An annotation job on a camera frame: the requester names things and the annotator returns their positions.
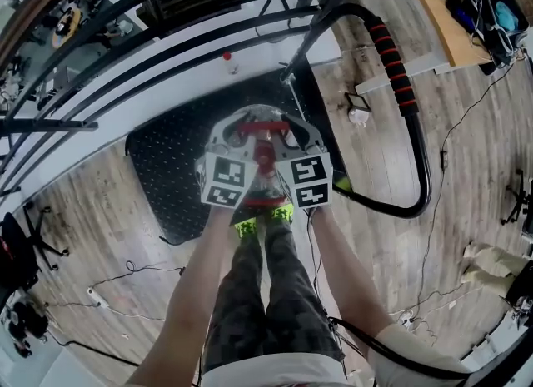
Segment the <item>open box blue cloth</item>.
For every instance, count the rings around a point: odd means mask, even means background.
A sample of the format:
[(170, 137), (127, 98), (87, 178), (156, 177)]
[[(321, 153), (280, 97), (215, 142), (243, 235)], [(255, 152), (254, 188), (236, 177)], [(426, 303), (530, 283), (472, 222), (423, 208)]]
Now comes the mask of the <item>open box blue cloth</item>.
[(510, 66), (522, 54), (529, 28), (516, 0), (483, 0), (481, 39), (496, 67)]

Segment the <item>person's left forearm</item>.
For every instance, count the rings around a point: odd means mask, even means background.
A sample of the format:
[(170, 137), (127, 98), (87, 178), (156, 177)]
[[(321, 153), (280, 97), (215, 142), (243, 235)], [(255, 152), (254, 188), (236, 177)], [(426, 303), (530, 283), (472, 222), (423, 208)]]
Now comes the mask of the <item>person's left forearm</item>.
[(221, 279), (233, 211), (213, 206), (154, 345), (124, 387), (192, 387)]

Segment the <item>person's right forearm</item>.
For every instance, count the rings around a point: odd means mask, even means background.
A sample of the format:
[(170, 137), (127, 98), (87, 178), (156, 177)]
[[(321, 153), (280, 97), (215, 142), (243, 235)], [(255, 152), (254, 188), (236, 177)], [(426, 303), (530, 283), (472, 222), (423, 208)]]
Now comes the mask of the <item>person's right forearm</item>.
[(384, 345), (390, 345), (393, 321), (371, 276), (337, 225), (331, 208), (317, 208), (312, 225), (341, 319), (381, 340)]

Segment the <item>small black framed tray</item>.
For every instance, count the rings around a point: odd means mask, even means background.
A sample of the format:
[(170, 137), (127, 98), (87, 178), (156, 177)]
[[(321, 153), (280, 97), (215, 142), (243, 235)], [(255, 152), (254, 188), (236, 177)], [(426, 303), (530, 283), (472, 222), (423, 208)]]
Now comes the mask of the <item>small black framed tray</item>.
[(345, 92), (344, 96), (349, 104), (348, 113), (356, 111), (371, 113), (371, 108), (363, 96), (353, 92)]

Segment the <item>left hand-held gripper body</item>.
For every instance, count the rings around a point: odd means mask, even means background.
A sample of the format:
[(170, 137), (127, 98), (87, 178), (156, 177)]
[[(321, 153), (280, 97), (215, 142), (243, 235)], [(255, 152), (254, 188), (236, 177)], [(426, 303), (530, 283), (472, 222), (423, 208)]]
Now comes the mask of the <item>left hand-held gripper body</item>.
[(209, 148), (207, 144), (196, 163), (201, 203), (236, 210), (250, 189), (257, 168), (253, 157), (234, 157), (230, 148)]

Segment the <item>black platform cart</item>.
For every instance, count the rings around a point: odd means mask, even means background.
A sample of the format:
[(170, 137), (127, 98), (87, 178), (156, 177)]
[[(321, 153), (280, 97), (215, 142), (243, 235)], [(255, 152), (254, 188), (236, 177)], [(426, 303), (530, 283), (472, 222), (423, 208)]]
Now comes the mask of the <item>black platform cart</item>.
[(223, 117), (252, 103), (271, 104), (292, 116), (305, 117), (319, 130), (331, 152), (334, 191), (373, 211), (402, 219), (415, 218), (427, 208), (431, 199), (431, 173), (416, 99), (396, 45), (383, 21), (362, 6), (343, 4), (311, 30), (311, 39), (316, 41), (327, 27), (346, 16), (363, 21), (392, 80), (393, 89), (403, 94), (397, 101), (415, 157), (420, 183), (417, 202), (409, 207), (395, 206), (335, 187), (336, 181), (347, 176), (346, 167), (311, 67), (301, 61), (294, 69), (294, 95), (281, 83), (279, 71), (269, 72), (186, 102), (127, 136), (125, 151), (132, 158), (142, 189), (171, 244), (179, 246), (198, 237), (207, 220), (208, 209), (200, 202), (199, 188), (193, 178), (193, 163), (201, 155), (209, 131)]

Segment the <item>black office chair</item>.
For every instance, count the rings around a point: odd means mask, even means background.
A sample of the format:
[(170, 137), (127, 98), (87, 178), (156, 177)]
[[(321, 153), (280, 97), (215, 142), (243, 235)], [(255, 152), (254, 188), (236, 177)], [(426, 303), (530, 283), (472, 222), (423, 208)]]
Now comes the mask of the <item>black office chair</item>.
[(525, 178), (524, 172), (518, 168), (516, 175), (520, 178), (519, 187), (515, 191), (511, 185), (506, 186), (506, 191), (509, 191), (515, 198), (515, 204), (511, 213), (501, 219), (501, 224), (504, 226), (509, 223), (515, 223), (524, 216), (522, 224), (522, 231), (531, 233), (533, 231), (533, 177)]
[(13, 213), (7, 212), (0, 221), (0, 286), (8, 289), (28, 291), (37, 283), (40, 267), (36, 253), (41, 256), (50, 271), (58, 270), (58, 265), (50, 263), (47, 252), (59, 257), (70, 255), (68, 248), (59, 251), (42, 238), (44, 216), (52, 211), (51, 207), (45, 206), (39, 211), (36, 225), (32, 223), (29, 215), (29, 210), (32, 208), (32, 202), (22, 208), (29, 231), (28, 236)]

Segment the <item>white cup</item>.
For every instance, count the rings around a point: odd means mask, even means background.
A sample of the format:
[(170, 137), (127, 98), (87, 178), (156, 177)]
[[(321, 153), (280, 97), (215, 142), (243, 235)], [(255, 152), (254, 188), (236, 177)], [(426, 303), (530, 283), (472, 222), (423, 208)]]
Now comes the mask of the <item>white cup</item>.
[(359, 107), (353, 107), (348, 111), (349, 121), (359, 127), (365, 127), (370, 119), (371, 113), (367, 110), (362, 110)]

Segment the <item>camouflage trousers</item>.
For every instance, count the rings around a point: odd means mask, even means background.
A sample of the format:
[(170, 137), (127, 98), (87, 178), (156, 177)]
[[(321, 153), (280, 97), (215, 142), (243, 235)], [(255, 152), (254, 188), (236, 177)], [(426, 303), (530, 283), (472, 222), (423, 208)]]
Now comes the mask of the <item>camouflage trousers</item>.
[(240, 239), (207, 332), (203, 372), (262, 355), (311, 353), (342, 362), (287, 221), (266, 218), (265, 243)]

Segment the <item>wooden table white legs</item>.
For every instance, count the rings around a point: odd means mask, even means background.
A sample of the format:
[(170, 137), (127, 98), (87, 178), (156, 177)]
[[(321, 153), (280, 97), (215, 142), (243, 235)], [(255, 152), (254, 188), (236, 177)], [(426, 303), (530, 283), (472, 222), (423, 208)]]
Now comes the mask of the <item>wooden table white legs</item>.
[(412, 1), (429, 34), (431, 50), (405, 64), (408, 75), (430, 70), (442, 74), (489, 62), (489, 53), (481, 45), (471, 42), (470, 35), (445, 7), (445, 0)]

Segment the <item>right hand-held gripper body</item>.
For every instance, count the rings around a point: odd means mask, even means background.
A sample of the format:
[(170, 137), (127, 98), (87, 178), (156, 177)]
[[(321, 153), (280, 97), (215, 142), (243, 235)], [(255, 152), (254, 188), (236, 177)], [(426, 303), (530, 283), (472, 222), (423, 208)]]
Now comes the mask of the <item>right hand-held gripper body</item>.
[(276, 157), (276, 173), (295, 208), (310, 210), (331, 202), (333, 166), (324, 146), (285, 151)]

